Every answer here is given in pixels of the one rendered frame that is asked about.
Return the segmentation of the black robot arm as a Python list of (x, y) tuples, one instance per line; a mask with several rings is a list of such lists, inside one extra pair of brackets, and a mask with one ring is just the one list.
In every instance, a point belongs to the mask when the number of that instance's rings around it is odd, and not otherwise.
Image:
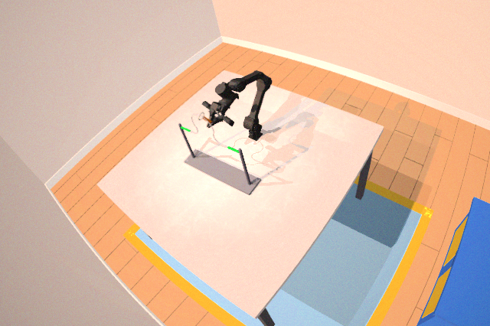
[[(252, 108), (250, 110), (250, 114), (245, 116), (243, 121), (243, 127), (245, 129), (249, 129), (249, 138), (257, 141), (263, 133), (261, 133), (262, 125), (259, 124), (258, 115), (260, 113), (260, 108), (263, 103), (264, 96), (266, 91), (272, 85), (271, 77), (268, 77), (266, 74), (255, 70), (252, 73), (247, 74), (241, 78), (231, 79), (228, 83), (222, 82), (221, 84), (215, 87), (215, 92), (229, 104), (232, 104), (235, 99), (239, 99), (239, 94), (243, 90), (245, 90), (246, 85), (253, 83), (256, 81), (257, 92), (255, 99), (253, 101)], [(235, 93), (238, 92), (238, 93)], [(211, 108), (215, 111), (220, 111), (224, 113), (227, 105), (221, 105), (219, 102), (212, 102)]]

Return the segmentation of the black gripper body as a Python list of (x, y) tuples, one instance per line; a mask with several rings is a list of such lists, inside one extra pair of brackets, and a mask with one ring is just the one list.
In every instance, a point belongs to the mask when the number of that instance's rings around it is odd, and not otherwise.
[[(228, 125), (233, 126), (234, 121), (230, 119), (228, 116), (225, 116), (225, 112), (230, 109), (230, 104), (224, 101), (223, 99), (218, 101), (221, 105), (227, 105), (224, 113), (221, 113), (221, 111), (215, 111), (214, 109), (211, 108), (211, 104), (208, 103), (207, 101), (204, 101), (201, 105), (204, 106), (205, 108), (209, 109), (211, 113), (214, 115), (217, 114), (217, 117), (221, 119), (222, 121), (224, 120)], [(220, 113), (220, 114), (219, 114)]]

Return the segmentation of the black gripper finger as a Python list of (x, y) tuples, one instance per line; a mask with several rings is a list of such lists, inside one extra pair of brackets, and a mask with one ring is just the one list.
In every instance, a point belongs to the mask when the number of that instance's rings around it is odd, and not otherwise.
[[(208, 112), (210, 112), (210, 115), (209, 115), (208, 119), (212, 121), (214, 119), (214, 116), (215, 115), (213, 113), (211, 113), (211, 111), (208, 111)], [(208, 125), (209, 125), (209, 123), (207, 122), (206, 127), (208, 127)]]
[[(211, 124), (211, 126), (213, 126), (213, 125), (215, 125), (215, 124), (217, 124), (219, 122), (223, 122), (223, 121), (221, 119), (219, 119), (218, 117), (214, 116), (214, 119), (211, 121), (210, 124)], [(211, 127), (210, 124), (208, 125), (208, 128)]]

